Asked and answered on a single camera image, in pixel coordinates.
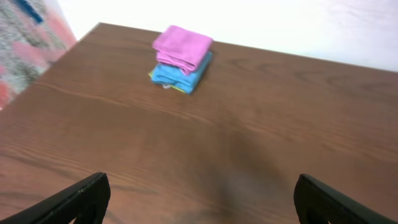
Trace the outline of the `purple microfiber cloth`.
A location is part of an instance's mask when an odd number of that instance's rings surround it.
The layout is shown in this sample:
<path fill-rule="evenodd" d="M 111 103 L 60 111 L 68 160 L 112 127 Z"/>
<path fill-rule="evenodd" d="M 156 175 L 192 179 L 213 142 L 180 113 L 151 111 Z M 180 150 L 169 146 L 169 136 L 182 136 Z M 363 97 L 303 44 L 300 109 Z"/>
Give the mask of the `purple microfiber cloth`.
<path fill-rule="evenodd" d="M 194 72 L 213 42 L 211 37 L 171 25 L 152 43 L 159 63 L 181 69 L 184 75 Z"/>

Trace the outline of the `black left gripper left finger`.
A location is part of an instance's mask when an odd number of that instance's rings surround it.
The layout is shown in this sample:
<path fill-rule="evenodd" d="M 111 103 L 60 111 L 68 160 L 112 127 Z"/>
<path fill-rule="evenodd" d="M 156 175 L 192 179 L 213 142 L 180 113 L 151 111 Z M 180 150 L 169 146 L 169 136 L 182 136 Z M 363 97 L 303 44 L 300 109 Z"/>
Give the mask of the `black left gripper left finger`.
<path fill-rule="evenodd" d="M 107 175 L 97 172 L 1 220 L 1 224 L 102 224 L 110 197 L 111 189 Z"/>

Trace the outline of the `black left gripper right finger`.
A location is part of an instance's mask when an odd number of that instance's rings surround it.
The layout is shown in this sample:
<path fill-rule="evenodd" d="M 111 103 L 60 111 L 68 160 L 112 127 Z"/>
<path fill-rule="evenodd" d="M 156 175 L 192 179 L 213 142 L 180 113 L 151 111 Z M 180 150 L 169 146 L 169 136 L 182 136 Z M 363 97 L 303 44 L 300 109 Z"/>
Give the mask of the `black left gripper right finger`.
<path fill-rule="evenodd" d="M 308 174 L 300 174 L 294 205 L 301 224 L 397 224 Z"/>

